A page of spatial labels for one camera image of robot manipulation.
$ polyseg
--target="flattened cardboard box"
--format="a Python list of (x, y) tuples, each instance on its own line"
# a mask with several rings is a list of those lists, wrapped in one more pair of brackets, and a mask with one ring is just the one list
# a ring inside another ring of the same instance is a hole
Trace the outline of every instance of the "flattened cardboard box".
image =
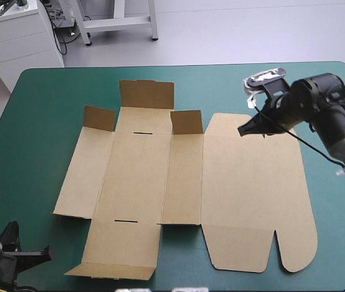
[(241, 138), (250, 117), (173, 111), (173, 83), (120, 82), (122, 107), (86, 106), (55, 214), (92, 219), (69, 275), (147, 280), (161, 224), (202, 225), (217, 269), (264, 271), (276, 232), (283, 266), (314, 258), (301, 152), (288, 135)]

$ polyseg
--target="white cabinet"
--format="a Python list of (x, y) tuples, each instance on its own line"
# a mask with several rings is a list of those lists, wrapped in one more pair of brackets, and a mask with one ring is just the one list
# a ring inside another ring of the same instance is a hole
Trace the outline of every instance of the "white cabinet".
[(22, 71), (64, 67), (43, 5), (29, 0), (27, 10), (14, 5), (0, 17), (0, 78), (13, 88)]

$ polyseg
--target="white floor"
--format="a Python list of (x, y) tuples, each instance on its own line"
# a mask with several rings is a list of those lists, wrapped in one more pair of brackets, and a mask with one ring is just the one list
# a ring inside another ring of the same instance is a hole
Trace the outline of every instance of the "white floor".
[[(111, 15), (109, 0), (83, 0), (92, 19)], [(67, 67), (345, 62), (345, 0), (155, 0), (158, 41), (150, 30), (92, 34), (68, 44)], [(127, 16), (147, 0), (127, 0)], [(9, 98), (0, 81), (0, 116)]]

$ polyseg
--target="green mat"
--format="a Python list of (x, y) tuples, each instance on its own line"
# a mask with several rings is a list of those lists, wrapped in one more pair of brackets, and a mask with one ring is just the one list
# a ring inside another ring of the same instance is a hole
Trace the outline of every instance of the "green mat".
[[(175, 82), (175, 108), (202, 110), (206, 127), (216, 112), (253, 115), (246, 107), (242, 79), (278, 66), (287, 70), (289, 82), (323, 72), (337, 74), (345, 82), (345, 64), (339, 62), (24, 72), (0, 120), (0, 232), (8, 221), (17, 220), (23, 249), (50, 244), (54, 259), (20, 274), (18, 284), (40, 290), (169, 290), (184, 286), (212, 290), (344, 289), (345, 176), (336, 176), (335, 165), (304, 145), (302, 157), (318, 230), (316, 257), (306, 269), (294, 274), (284, 271), (274, 242), (264, 273), (219, 271), (211, 265), (200, 227), (163, 226), (158, 267), (149, 281), (63, 275), (80, 262), (89, 228), (88, 220), (51, 214), (82, 127), (84, 105), (118, 112), (119, 80), (170, 81)], [(298, 125), (296, 131), (324, 150), (306, 124)]]

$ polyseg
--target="black cable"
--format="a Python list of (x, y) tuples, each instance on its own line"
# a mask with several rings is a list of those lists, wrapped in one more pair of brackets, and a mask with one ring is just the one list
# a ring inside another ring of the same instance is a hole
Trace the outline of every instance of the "black cable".
[(77, 34), (77, 36), (75, 36), (75, 38), (73, 38), (71, 41), (66, 41), (63, 39), (63, 42), (60, 42), (60, 44), (71, 44), (72, 42), (74, 42), (75, 40), (77, 40), (77, 38), (80, 37), (80, 33)]
[(277, 122), (273, 121), (272, 119), (270, 119), (269, 117), (267, 117), (260, 109), (258, 109), (257, 106), (255, 106), (255, 110), (262, 116), (264, 117), (266, 120), (268, 120), (269, 122), (271, 122), (273, 125), (275, 125), (276, 127), (279, 127), (281, 130), (285, 131), (286, 133), (288, 133), (289, 135), (293, 136), (295, 139), (297, 139), (298, 141), (302, 142), (303, 144), (305, 144), (306, 146), (308, 146), (310, 149), (316, 151), (317, 153), (319, 153), (321, 156), (323, 156), (325, 159), (327, 159), (329, 162), (334, 163), (336, 165), (341, 166), (341, 168), (344, 168), (345, 165), (340, 162), (340, 161), (336, 161), (330, 157), (328, 157), (325, 153), (323, 153), (321, 150), (318, 150), (317, 148), (315, 148), (313, 145), (309, 144), (308, 142), (306, 142), (305, 140), (303, 140), (302, 138), (298, 137), (297, 135), (293, 134), (292, 132), (288, 131), (285, 127), (283, 127), (282, 125), (278, 124)]
[(55, 44), (56, 44), (56, 48), (58, 50), (59, 53), (61, 53), (63, 56), (67, 54), (67, 45), (65, 43), (64, 44), (64, 47), (65, 47), (65, 53), (63, 53), (61, 51), (61, 49), (59, 48), (60, 47), (60, 41), (59, 43), (57, 43), (58, 40), (56, 40), (55, 38), (55, 35), (58, 36), (58, 34), (55, 33), (55, 29), (57, 28), (56, 24), (53, 23), (53, 21), (51, 20), (50, 16), (49, 16), (49, 12), (48, 12), (48, 9), (46, 8), (46, 6), (44, 5), (44, 3), (42, 2), (42, 0), (40, 0), (41, 4), (43, 5), (43, 7), (45, 8), (45, 11), (46, 11), (46, 14), (48, 15), (48, 18), (49, 18), (49, 22), (51, 23), (51, 28), (52, 28), (52, 33), (53, 33), (53, 38), (55, 39)]
[(60, 44), (71, 44), (72, 42), (74, 42), (75, 40), (77, 40), (77, 38), (80, 36), (80, 33), (78, 33), (78, 35), (73, 38), (71, 41), (66, 41), (64, 40), (63, 42), (60, 42)]

